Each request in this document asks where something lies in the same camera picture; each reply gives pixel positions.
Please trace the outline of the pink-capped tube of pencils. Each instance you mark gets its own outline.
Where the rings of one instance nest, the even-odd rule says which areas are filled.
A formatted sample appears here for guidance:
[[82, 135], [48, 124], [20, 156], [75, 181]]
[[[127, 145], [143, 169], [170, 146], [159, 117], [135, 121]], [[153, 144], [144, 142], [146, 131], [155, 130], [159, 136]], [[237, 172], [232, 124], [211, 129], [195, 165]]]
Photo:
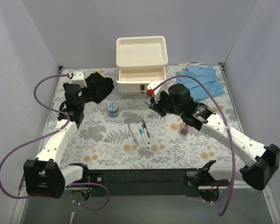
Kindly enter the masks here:
[[189, 129], [189, 126], [187, 124], [183, 125], [180, 129], [180, 133], [181, 134], [187, 134], [188, 133], [188, 129]]

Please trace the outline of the cream three-drawer organizer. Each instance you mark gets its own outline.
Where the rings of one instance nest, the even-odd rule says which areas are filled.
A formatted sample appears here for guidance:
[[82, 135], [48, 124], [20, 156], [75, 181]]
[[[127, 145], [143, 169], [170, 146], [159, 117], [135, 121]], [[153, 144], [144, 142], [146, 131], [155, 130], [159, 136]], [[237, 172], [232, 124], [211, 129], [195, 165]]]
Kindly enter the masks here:
[[168, 53], [164, 36], [121, 37], [116, 40], [118, 91], [144, 94], [150, 82], [166, 78]]

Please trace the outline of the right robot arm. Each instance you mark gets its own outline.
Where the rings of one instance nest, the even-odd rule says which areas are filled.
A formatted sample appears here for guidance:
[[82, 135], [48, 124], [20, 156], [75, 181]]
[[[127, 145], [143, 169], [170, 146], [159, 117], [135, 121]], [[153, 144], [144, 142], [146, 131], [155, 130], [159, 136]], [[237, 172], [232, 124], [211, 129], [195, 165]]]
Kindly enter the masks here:
[[209, 106], [195, 102], [183, 84], [174, 84], [164, 91], [160, 82], [152, 81], [147, 87], [147, 95], [151, 98], [150, 108], [161, 117], [166, 114], [180, 116], [185, 124], [234, 150], [241, 159], [236, 163], [210, 161], [192, 176], [193, 182], [212, 185], [234, 177], [254, 189], [263, 190], [278, 170], [280, 149], [276, 145], [266, 146], [226, 126], [223, 118]]

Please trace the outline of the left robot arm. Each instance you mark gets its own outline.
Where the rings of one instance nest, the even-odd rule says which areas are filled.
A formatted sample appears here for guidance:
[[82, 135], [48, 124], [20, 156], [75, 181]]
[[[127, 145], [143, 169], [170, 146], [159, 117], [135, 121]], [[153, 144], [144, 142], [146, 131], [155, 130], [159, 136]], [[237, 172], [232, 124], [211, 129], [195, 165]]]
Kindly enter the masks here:
[[34, 159], [26, 160], [23, 166], [28, 195], [60, 198], [66, 186], [75, 182], [78, 186], [84, 187], [89, 183], [87, 165], [73, 163], [64, 169], [59, 167], [70, 139], [84, 118], [86, 87], [85, 81], [63, 85], [65, 101], [59, 108], [57, 133], [49, 138], [44, 149]]

